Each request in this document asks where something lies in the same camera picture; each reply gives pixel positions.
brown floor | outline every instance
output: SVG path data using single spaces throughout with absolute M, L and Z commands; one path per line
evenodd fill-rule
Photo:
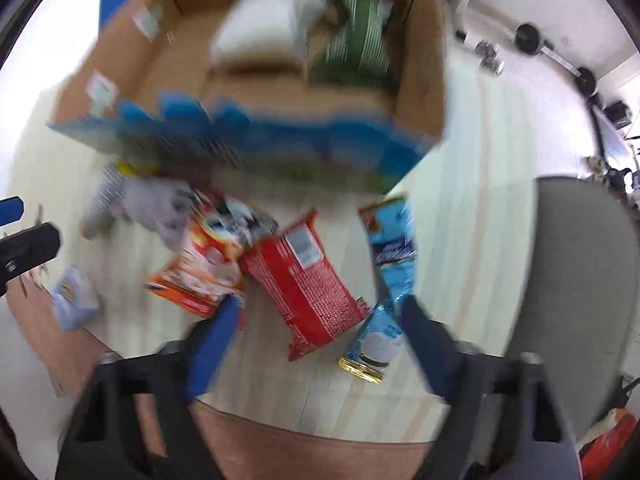
M 78 396 L 98 357 L 109 349 L 85 330 L 62 332 L 49 293 L 28 278 L 9 283 L 7 303 L 25 338 L 65 392 Z M 158 422 L 140 396 L 147 447 L 164 453 Z M 193 416 L 230 479 L 405 480 L 417 471 L 428 444 L 370 444 L 297 434 L 257 424 L 196 402 Z

open box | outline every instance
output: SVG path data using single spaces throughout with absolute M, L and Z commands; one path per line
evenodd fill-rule
M 63 90 L 52 127 L 94 148 L 387 192 L 442 136 L 438 0 L 392 0 L 397 95 L 302 74 L 214 74 L 209 44 L 235 0 L 127 0 Z

table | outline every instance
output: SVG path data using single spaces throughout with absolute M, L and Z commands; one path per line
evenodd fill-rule
M 535 216 L 534 136 L 519 88 L 489 79 L 457 57 L 447 61 L 446 140 L 392 192 L 409 194 L 418 247 L 416 294 L 456 335 L 502 354 L 510 340 L 530 261 Z M 50 287 L 69 264 L 97 285 L 104 315 L 88 326 L 124 357 L 153 352 L 198 318 L 143 288 L 169 251 L 135 224 L 109 237 L 78 235 L 77 223 L 108 157 L 49 130 L 56 92 L 41 95 L 14 159 L 10 194 L 26 211 L 12 231 L 33 224 L 38 205 L 62 232 L 47 266 Z M 366 238 L 356 216 L 372 197 L 215 171 L 212 183 L 263 208 L 285 226 L 312 206 L 327 257 L 354 296 L 374 301 Z M 432 396 L 408 348 L 380 385 L 336 361 L 354 331 L 289 363 L 290 333 L 267 295 L 249 282 L 248 323 L 236 336 L 215 388 L 201 397 L 223 412 L 285 430 L 361 442 L 428 442 L 444 406 Z

gray chair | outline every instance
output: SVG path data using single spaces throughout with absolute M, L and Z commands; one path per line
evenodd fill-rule
M 529 283 L 507 355 L 542 357 L 580 438 L 620 370 L 635 327 L 636 225 L 601 187 L 538 180 Z

orange and white package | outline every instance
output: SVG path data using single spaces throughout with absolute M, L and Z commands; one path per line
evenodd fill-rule
M 146 287 L 202 317 L 210 317 L 227 294 L 241 297 L 238 258 L 278 225 L 270 216 L 215 191 L 196 192 L 197 205 L 182 247 Z

